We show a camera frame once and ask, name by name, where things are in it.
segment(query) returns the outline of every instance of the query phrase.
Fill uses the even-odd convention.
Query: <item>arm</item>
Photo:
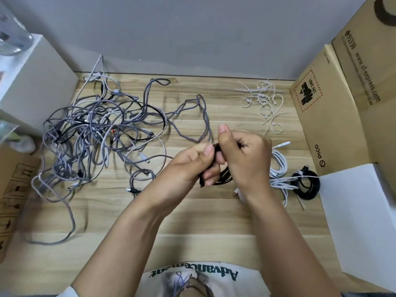
[[[216,154],[216,159],[221,164],[227,159],[232,178],[251,209],[263,277],[271,294],[339,297],[340,291],[274,197],[269,182],[271,140],[244,131],[231,132],[221,125],[219,144],[223,153]]]
[[[199,144],[175,156],[117,218],[72,287],[80,297],[134,296],[163,219],[183,200],[215,156]],[[204,173],[205,185],[219,179],[220,165]]]

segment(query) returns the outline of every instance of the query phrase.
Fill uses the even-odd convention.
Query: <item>wooden surface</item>
[[[124,92],[142,96],[151,75],[113,74]],[[258,106],[245,109],[240,106],[244,93],[234,92],[241,88],[237,79],[176,77],[177,83],[167,87],[153,84],[149,103],[174,110],[185,99],[200,93],[207,103],[210,126],[216,140],[217,126],[226,123],[231,129],[245,129],[265,134],[268,124]],[[241,79],[254,87],[257,80]],[[274,145],[285,141],[292,144],[280,149],[289,164],[289,174],[308,164],[314,164],[305,140],[304,132],[289,93],[291,81],[275,81],[278,92],[284,96],[284,107],[277,122],[282,124],[281,134],[268,135]],[[92,94],[93,84],[87,86],[83,95]],[[182,112],[176,120],[182,133],[198,138],[204,129],[202,114],[198,109]],[[171,128],[162,137],[171,156],[193,143],[181,138]],[[153,142],[145,149],[146,155],[162,152]],[[153,159],[149,167],[156,170],[161,159]],[[55,246],[29,245],[20,233],[14,235],[4,262],[0,265],[0,290],[12,294],[55,294],[64,290],[89,259],[116,217],[131,201],[125,191],[129,176],[123,162],[113,156],[110,166],[97,181],[85,185],[70,202],[76,219],[76,232],[66,243]],[[233,195],[233,182],[222,186],[199,188],[198,184],[179,207],[162,223],[146,270],[172,265],[177,262],[222,261],[248,268],[259,269],[259,254],[251,226],[251,215],[245,204]],[[290,194],[287,211],[297,225],[328,274],[342,291],[377,291],[376,286],[341,272],[331,240],[324,211],[319,198],[304,202],[303,211],[293,193]],[[36,240],[56,241],[71,229],[69,215],[62,204],[31,202],[19,227]]]

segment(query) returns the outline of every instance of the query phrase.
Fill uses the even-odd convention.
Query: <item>person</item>
[[[222,152],[215,154],[208,143],[177,154],[121,213],[60,296],[341,296],[274,196],[269,181],[271,140],[231,131],[226,125],[218,130]],[[143,274],[163,219],[202,172],[205,186],[211,186],[219,179],[220,164],[226,162],[251,210],[262,273],[226,263],[188,262]]]

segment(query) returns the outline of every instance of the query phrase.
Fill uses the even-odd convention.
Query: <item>white cloth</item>
[[[143,273],[135,297],[195,296],[268,297],[270,291],[258,270],[215,262],[186,262]],[[78,297],[68,287],[59,297]]]

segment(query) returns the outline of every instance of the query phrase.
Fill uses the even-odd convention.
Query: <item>gray wall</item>
[[[4,0],[74,71],[296,79],[365,0]]]

